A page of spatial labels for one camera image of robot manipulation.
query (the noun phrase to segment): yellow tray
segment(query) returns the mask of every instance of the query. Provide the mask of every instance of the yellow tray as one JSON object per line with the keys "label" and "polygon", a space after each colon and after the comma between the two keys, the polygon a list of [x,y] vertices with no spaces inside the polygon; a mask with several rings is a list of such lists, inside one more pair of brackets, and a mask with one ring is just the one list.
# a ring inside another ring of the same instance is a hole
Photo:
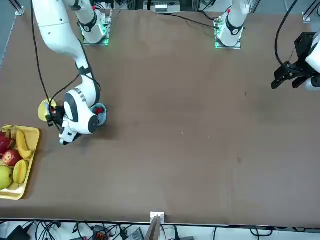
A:
{"label": "yellow tray", "polygon": [[[3,126],[3,128],[10,128],[10,127],[12,127],[12,125]],[[36,150],[39,142],[39,137],[40,137],[39,129],[34,127],[27,127],[27,126],[15,126],[15,127],[16,129],[20,129],[23,131],[25,135],[26,144],[29,147],[29,149]],[[28,185],[28,179],[29,179],[31,168],[32,168],[32,164],[34,162],[34,156],[35,156],[35,153],[32,155],[32,157],[29,160],[29,168],[26,173],[24,183],[16,184],[13,182],[10,187],[0,191],[0,199],[19,200],[23,197]],[[0,160],[0,166],[1,165],[5,165],[2,160]]]}

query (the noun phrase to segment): red apple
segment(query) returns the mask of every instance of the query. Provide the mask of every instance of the red apple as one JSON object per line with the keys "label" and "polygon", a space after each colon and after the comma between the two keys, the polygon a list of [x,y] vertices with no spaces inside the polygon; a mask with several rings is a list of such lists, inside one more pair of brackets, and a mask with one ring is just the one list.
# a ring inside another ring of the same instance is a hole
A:
{"label": "red apple", "polygon": [[0,158],[5,154],[5,152],[14,147],[15,140],[13,138],[7,138],[5,136],[0,136]]}
{"label": "red apple", "polygon": [[10,149],[3,154],[2,161],[8,167],[14,167],[22,157],[16,149]]}

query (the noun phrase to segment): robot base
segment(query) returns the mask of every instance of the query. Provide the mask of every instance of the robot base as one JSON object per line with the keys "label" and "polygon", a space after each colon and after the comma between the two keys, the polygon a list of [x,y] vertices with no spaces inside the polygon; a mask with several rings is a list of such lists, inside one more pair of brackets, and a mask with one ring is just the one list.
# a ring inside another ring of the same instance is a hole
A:
{"label": "robot base", "polygon": [[84,37],[84,29],[80,26],[83,41],[82,44],[84,46],[108,46],[109,39],[110,39],[110,29],[111,29],[111,20],[112,20],[112,9],[110,11],[106,10],[105,12],[101,13],[102,16],[102,24],[99,24],[100,31],[104,37],[97,43],[89,43],[86,38]]}
{"label": "robot base", "polygon": [[223,27],[224,22],[223,22],[223,18],[222,16],[219,16],[219,18],[217,18],[215,21],[213,21],[213,25],[215,27],[218,27],[219,29],[214,29],[214,48],[215,49],[241,49],[241,42],[240,39],[237,42],[236,45],[229,47],[229,46],[225,46],[222,44],[222,42],[218,39],[218,35],[220,34],[220,29]]}

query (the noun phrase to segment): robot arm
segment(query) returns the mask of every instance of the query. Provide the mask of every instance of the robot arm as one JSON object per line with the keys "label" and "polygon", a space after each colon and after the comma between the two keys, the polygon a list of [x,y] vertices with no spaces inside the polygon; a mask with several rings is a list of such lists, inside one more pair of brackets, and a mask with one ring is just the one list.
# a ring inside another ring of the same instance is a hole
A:
{"label": "robot arm", "polygon": [[[62,0],[32,0],[35,17],[45,44],[54,52],[71,56],[82,77],[82,84],[68,91],[64,97],[64,111],[60,142],[71,143],[82,134],[96,131],[98,117],[90,107],[100,100],[100,88],[88,62],[82,44],[74,35]],[[76,12],[86,39],[100,41],[99,11],[93,11],[90,0],[66,0]]]}
{"label": "robot arm", "polygon": [[308,91],[318,91],[320,90],[320,31],[318,31],[313,36],[313,41],[309,56],[306,57],[305,61],[312,67],[316,74],[313,77],[310,77],[305,82],[305,88]]}
{"label": "robot arm", "polygon": [[233,47],[238,43],[249,11],[248,0],[232,1],[230,9],[222,15],[223,26],[217,36],[223,45]]}
{"label": "robot arm", "polygon": [[294,89],[304,84],[308,91],[320,90],[320,32],[303,32],[294,41],[298,60],[284,62],[275,72],[272,89],[277,89],[284,81],[292,80]]}

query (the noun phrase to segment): small bowl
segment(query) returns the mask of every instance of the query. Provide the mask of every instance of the small bowl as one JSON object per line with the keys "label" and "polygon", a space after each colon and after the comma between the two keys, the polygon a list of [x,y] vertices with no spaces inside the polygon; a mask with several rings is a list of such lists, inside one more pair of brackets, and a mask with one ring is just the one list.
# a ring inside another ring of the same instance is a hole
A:
{"label": "small bowl", "polygon": [[98,126],[103,125],[107,121],[107,117],[108,117],[107,108],[105,107],[105,105],[103,105],[102,103],[99,103],[99,102],[96,105],[91,107],[91,111],[93,113],[95,113],[94,112],[95,108],[101,108],[101,107],[104,109],[104,112],[97,115],[98,120],[99,120]]}

